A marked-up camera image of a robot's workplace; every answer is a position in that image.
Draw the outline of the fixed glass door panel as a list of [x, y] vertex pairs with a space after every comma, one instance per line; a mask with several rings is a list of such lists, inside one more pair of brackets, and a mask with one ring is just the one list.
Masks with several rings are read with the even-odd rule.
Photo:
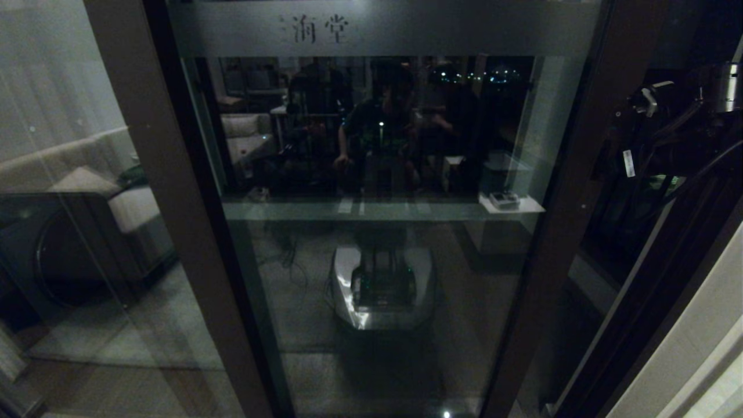
[[[127, 127], [174, 244], [146, 280], [67, 290], [0, 255], [0, 418], [295, 418], [261, 347], [257, 257], [223, 214], [212, 151], [178, 57], [168, 0], [0, 0], [0, 161]], [[34, 359], [74, 309], [127, 308], [181, 264], [224, 369]]]

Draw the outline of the dark green cloth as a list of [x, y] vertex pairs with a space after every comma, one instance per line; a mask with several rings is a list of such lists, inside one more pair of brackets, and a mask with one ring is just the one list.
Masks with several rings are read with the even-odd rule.
[[143, 167], [138, 164], [124, 170], [117, 178], [117, 184], [122, 189], [143, 187], [149, 184]]

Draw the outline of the light grey sofa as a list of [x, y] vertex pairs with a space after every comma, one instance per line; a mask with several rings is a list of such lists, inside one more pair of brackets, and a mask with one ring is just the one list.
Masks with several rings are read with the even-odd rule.
[[105, 199], [47, 188], [87, 166], [117, 183], [138, 165], [127, 127], [0, 161], [0, 255], [40, 285], [140, 283], [175, 256], [149, 185]]

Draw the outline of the sliding glass door brown frame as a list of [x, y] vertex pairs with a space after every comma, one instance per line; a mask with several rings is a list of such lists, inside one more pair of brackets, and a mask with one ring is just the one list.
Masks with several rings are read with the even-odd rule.
[[[586, 232], [602, 130], [669, 0], [168, 0], [223, 214], [257, 257], [261, 347], [297, 416], [506, 418]], [[439, 66], [531, 85], [478, 203], [457, 194]]]

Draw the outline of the dark brown door jamb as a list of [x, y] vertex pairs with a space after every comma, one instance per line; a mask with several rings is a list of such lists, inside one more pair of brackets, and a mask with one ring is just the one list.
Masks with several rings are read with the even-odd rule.
[[743, 222], [743, 186], [720, 185], [677, 199], [655, 230], [554, 418], [606, 418], [669, 335]]

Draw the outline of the long grey stone sill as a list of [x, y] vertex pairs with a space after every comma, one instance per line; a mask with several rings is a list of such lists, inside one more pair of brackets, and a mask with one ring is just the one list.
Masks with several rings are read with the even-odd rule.
[[427, 201], [434, 203], [478, 203], [480, 198], [488, 198], [482, 193], [476, 194], [446, 194], [446, 193], [402, 193], [392, 194], [390, 196], [367, 196], [364, 194], [334, 194], [334, 195], [288, 195], [288, 196], [271, 196], [264, 199], [263, 203], [281, 203], [281, 204], [310, 204], [320, 202], [340, 202], [342, 199], [350, 198], [353, 201], [369, 201], [380, 203], [397, 203], [397, 202], [414, 202]]

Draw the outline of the light grey sofa cushion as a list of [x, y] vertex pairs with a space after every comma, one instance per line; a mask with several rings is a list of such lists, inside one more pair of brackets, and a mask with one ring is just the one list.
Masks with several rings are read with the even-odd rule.
[[122, 187], [105, 178], [90, 167], [82, 166], [71, 170], [67, 175], [47, 188], [56, 193], [95, 193], [110, 199], [122, 192]]

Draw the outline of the grey floor rug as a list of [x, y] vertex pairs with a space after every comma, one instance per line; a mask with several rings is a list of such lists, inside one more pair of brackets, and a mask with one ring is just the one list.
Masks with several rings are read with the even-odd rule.
[[181, 264], [170, 267], [132, 306], [110, 299], [74, 309], [27, 354], [99, 365], [224, 369]]

